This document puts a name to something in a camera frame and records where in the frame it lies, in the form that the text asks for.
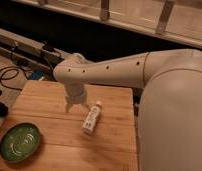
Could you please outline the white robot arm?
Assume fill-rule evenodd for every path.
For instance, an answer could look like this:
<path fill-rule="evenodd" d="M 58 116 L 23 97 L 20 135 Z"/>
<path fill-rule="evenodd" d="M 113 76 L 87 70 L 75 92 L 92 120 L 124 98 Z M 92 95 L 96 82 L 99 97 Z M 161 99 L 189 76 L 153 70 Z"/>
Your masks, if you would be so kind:
<path fill-rule="evenodd" d="M 141 88 L 140 171 L 202 171 L 202 51 L 145 52 L 91 63 L 73 53 L 54 78 L 65 85 L 67 108 L 86 102 L 86 84 Z"/>

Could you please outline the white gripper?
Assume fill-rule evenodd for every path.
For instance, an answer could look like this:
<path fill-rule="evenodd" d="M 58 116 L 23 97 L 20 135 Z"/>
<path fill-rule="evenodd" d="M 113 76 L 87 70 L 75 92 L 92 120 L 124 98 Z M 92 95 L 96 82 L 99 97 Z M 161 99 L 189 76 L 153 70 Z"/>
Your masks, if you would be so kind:
<path fill-rule="evenodd" d="M 66 84 L 66 99 L 67 104 L 65 107 L 66 113 L 69 113 L 69 110 L 72 108 L 72 104 L 82 104 L 83 108 L 87 113 L 90 111 L 88 104 L 83 104 L 86 102 L 86 90 L 83 84 Z"/>

